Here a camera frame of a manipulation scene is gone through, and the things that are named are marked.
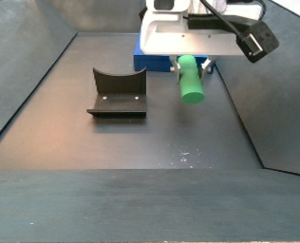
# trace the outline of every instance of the metal bracket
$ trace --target metal bracket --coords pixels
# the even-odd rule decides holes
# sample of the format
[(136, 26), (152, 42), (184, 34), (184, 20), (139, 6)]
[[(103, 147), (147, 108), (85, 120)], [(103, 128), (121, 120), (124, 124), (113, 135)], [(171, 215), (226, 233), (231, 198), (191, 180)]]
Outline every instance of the metal bracket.
[(176, 84), (179, 84), (179, 74), (180, 74), (180, 65), (176, 62), (176, 55), (168, 56), (169, 63), (172, 64), (172, 67), (169, 68), (169, 71), (175, 73), (176, 78)]
[(207, 73), (212, 72), (212, 64), (215, 63), (216, 56), (208, 56), (204, 63), (200, 65), (200, 82), (204, 82), (204, 77)]
[[(212, 65), (215, 62), (216, 56), (208, 56), (204, 63), (200, 65), (200, 81), (204, 82), (204, 77), (207, 73), (212, 72)], [(169, 71), (175, 73), (176, 78), (176, 84), (179, 84), (179, 75), (180, 75), (180, 65), (176, 62), (176, 55), (168, 56), (169, 63), (172, 64), (172, 67), (169, 68)]]

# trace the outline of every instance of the black holder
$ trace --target black holder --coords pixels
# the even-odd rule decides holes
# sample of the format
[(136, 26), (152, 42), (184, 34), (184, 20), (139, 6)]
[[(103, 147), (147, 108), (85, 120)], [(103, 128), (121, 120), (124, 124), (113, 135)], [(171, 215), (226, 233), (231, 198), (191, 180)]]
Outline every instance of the black holder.
[(111, 75), (92, 69), (96, 86), (93, 108), (96, 117), (145, 117), (145, 68), (132, 74)]

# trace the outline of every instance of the blue block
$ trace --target blue block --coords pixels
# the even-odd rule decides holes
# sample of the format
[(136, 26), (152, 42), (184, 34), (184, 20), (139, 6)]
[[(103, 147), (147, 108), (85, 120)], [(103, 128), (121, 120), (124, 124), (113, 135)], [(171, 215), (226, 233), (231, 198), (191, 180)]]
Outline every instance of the blue block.
[[(194, 57), (199, 68), (200, 64), (203, 64), (203, 62), (206, 61), (207, 56), (203, 55), (203, 56), (194, 56)], [(169, 72), (169, 68), (171, 68), (168, 55), (143, 54), (139, 48), (139, 35), (137, 35), (137, 41), (135, 45), (135, 52), (133, 52), (133, 67), (135, 67), (135, 71), (141, 71), (145, 68), (147, 71), (157, 71), (157, 72)]]

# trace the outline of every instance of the green foam roller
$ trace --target green foam roller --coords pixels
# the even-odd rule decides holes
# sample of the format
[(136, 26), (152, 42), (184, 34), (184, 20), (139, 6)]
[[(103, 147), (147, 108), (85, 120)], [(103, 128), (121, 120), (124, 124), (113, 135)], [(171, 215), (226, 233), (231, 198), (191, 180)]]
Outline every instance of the green foam roller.
[(199, 103), (204, 100), (203, 86), (198, 76), (195, 58), (191, 55), (179, 57), (179, 86), (184, 103)]

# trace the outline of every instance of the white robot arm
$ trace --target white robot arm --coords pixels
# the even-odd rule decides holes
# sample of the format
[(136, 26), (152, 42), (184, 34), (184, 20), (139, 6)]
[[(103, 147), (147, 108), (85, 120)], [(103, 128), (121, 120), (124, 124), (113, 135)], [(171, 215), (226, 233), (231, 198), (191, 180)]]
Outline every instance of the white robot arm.
[[(215, 5), (224, 16), (259, 19), (260, 5)], [(187, 16), (207, 12), (199, 0), (145, 0), (145, 6), (139, 39), (144, 54), (242, 55), (234, 33), (224, 29), (188, 28)]]

